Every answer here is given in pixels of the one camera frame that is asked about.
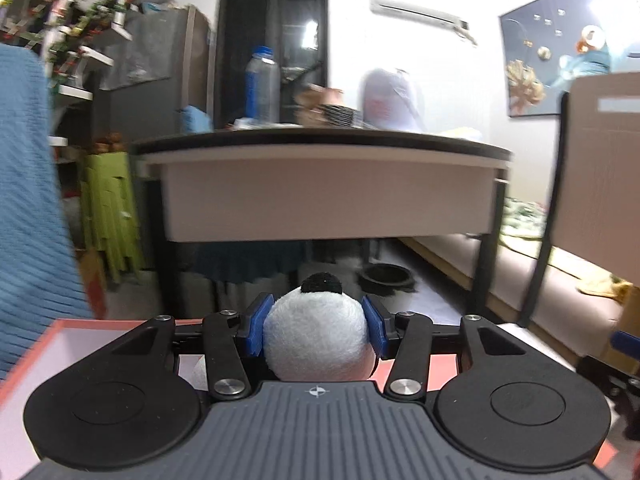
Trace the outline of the black white panda plush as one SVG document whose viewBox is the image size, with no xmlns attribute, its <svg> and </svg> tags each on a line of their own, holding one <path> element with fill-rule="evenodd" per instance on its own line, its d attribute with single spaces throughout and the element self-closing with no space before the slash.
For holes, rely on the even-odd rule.
<svg viewBox="0 0 640 480">
<path fill-rule="evenodd" d="M 362 305 L 321 272 L 277 300 L 260 300 L 241 324 L 240 351 L 282 382 L 361 382 L 378 358 Z"/>
</svg>

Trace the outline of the pink box lid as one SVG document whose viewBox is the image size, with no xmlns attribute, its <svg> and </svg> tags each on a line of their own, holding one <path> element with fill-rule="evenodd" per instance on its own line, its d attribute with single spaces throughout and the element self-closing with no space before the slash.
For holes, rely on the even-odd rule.
<svg viewBox="0 0 640 480">
<path fill-rule="evenodd" d="M 371 382 L 375 382 L 380 390 L 384 389 L 386 380 L 390 376 L 390 370 L 394 365 L 394 360 L 378 360 L 375 371 L 370 377 Z M 455 378 L 458 374 L 457 358 L 453 354 L 436 354 L 431 357 L 430 370 L 427 377 L 427 392 L 439 391 L 447 382 Z M 594 464 L 601 470 L 613 463 L 618 455 L 618 449 L 606 440 L 594 460 Z"/>
</svg>

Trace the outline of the black round bin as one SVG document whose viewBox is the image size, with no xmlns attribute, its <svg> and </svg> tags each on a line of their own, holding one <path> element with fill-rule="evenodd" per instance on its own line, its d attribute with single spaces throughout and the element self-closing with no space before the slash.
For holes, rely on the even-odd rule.
<svg viewBox="0 0 640 480">
<path fill-rule="evenodd" d="M 357 272 L 360 288 L 367 294 L 390 296 L 398 290 L 412 292 L 416 280 L 409 269 L 393 263 L 368 263 Z"/>
</svg>

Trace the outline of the beige sofa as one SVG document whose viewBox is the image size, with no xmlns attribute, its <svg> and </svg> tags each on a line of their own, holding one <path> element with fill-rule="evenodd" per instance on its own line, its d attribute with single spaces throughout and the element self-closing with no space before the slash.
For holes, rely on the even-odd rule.
<svg viewBox="0 0 640 480">
<path fill-rule="evenodd" d="M 533 277 L 546 212 L 508 198 L 487 307 L 503 321 L 520 314 Z M 472 288 L 480 240 L 470 234 L 405 237 L 402 242 L 451 281 Z M 639 333 L 639 291 L 631 283 L 560 248 L 551 251 L 528 329 L 564 359 L 600 358 L 612 333 Z"/>
</svg>

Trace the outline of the white black dining table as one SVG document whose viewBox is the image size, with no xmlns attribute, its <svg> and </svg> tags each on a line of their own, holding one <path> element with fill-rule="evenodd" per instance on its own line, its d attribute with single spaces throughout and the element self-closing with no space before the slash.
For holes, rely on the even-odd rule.
<svg viewBox="0 0 640 480">
<path fill-rule="evenodd" d="M 337 128 L 218 130 L 134 144 L 168 243 L 480 237 L 468 311 L 486 310 L 511 155 L 469 140 Z"/>
</svg>

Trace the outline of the green stacked stools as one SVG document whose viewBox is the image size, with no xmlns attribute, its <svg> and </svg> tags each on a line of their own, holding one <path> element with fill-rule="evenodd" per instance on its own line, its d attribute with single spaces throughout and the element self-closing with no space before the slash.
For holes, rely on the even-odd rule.
<svg viewBox="0 0 640 480">
<path fill-rule="evenodd" d="M 79 169 L 86 245 L 104 255 L 114 284 L 126 273 L 140 278 L 144 260 L 128 154 L 88 155 Z"/>
</svg>

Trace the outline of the blue quilted chair cover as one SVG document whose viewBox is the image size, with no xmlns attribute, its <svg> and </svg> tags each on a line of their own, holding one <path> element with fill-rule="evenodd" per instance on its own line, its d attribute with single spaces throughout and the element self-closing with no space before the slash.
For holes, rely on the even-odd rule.
<svg viewBox="0 0 640 480">
<path fill-rule="evenodd" d="M 38 56 L 1 47 L 1 376 L 58 318 L 91 318 L 63 216 Z"/>
</svg>

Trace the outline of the blue cloth on table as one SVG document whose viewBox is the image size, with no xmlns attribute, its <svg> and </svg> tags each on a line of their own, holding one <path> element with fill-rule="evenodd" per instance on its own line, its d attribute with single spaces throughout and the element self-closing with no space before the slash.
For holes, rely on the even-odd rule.
<svg viewBox="0 0 640 480">
<path fill-rule="evenodd" d="M 209 133 L 213 129 L 209 114 L 189 105 L 179 110 L 180 131 L 182 134 Z"/>
</svg>

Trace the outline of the dark woven basket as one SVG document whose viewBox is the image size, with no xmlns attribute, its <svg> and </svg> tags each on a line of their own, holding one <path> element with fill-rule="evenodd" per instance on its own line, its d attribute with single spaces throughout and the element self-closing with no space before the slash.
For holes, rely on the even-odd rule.
<svg viewBox="0 0 640 480">
<path fill-rule="evenodd" d="M 326 123 L 337 128 L 359 128 L 361 126 L 361 115 L 358 110 L 334 104 L 323 104 L 320 106 L 322 115 Z"/>
</svg>

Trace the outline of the white humidifier appliance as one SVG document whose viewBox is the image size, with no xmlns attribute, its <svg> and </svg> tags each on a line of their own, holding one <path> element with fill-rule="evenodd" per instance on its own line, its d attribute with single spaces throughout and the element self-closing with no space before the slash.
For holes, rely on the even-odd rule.
<svg viewBox="0 0 640 480">
<path fill-rule="evenodd" d="M 372 70 L 364 77 L 361 118 L 371 129 L 420 132 L 424 122 L 403 70 Z"/>
</svg>

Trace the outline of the plastic water bottle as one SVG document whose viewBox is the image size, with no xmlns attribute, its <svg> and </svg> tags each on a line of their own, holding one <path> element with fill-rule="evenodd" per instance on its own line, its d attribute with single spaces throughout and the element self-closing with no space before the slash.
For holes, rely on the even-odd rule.
<svg viewBox="0 0 640 480">
<path fill-rule="evenodd" d="M 280 67 L 270 47 L 257 47 L 245 71 L 245 116 L 258 124 L 280 119 Z"/>
</svg>

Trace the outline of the small brown figurine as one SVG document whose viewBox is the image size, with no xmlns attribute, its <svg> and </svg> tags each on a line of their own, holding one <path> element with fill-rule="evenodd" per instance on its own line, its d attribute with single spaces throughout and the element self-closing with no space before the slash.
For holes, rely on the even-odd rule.
<svg viewBox="0 0 640 480">
<path fill-rule="evenodd" d="M 296 122 L 307 128 L 325 127 L 329 119 L 324 114 L 326 105 L 342 105 L 344 93 L 340 89 L 324 88 L 318 84 L 307 84 L 300 90 L 294 101 L 296 103 Z"/>
</svg>

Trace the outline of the white air conditioner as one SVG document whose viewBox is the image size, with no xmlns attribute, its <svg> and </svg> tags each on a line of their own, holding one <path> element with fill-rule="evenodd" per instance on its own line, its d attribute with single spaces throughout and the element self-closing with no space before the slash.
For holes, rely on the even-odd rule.
<svg viewBox="0 0 640 480">
<path fill-rule="evenodd" d="M 371 11 L 447 29 L 476 46 L 469 22 L 450 3 L 450 0 L 371 0 Z"/>
</svg>

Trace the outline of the white staircase with garland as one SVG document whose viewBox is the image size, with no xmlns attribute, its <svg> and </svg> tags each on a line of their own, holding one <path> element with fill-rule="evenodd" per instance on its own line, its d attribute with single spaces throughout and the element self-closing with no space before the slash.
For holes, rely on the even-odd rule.
<svg viewBox="0 0 640 480">
<path fill-rule="evenodd" d="M 114 66 L 105 49 L 130 41 L 126 19 L 134 0 L 1 0 L 1 41 L 38 54 L 52 98 L 49 141 L 58 156 L 68 147 L 56 128 L 66 110 L 89 103 L 91 73 Z"/>
</svg>

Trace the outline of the blue wall painting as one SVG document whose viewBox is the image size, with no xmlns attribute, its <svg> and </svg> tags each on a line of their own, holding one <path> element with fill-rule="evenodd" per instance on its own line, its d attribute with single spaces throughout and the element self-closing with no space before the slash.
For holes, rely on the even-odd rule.
<svg viewBox="0 0 640 480">
<path fill-rule="evenodd" d="M 534 0 L 500 27 L 512 118 L 559 115 L 575 79 L 639 69 L 639 0 Z"/>
</svg>

